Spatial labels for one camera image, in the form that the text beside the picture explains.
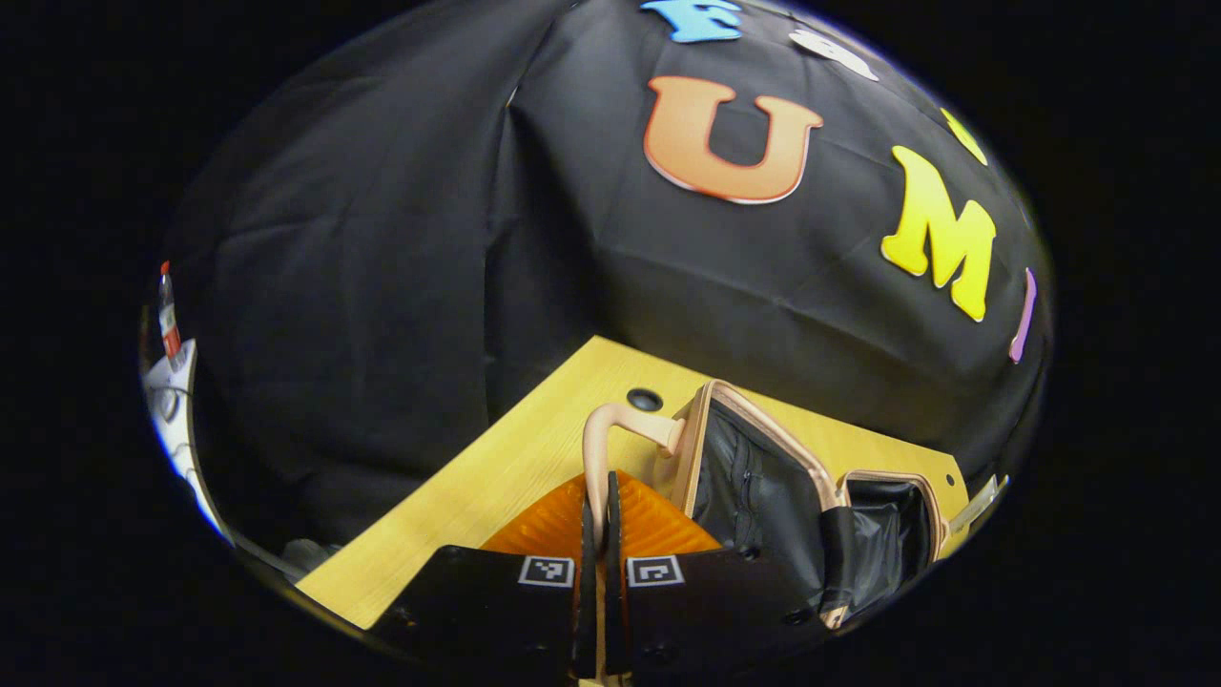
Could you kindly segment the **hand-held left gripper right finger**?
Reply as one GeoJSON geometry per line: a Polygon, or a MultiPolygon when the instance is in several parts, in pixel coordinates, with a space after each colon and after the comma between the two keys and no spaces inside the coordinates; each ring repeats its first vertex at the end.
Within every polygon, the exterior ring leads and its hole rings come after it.
{"type": "Polygon", "coordinates": [[[756,547],[673,552],[694,521],[631,475],[610,476],[606,667],[632,681],[758,681],[829,630],[756,547]]]}

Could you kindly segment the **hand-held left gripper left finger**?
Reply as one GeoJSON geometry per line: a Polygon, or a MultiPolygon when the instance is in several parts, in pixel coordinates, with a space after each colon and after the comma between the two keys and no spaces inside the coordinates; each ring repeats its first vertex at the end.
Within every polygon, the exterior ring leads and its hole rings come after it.
{"type": "Polygon", "coordinates": [[[371,635],[457,681],[571,681],[592,667],[586,480],[542,495],[484,545],[440,547],[371,635]]]}

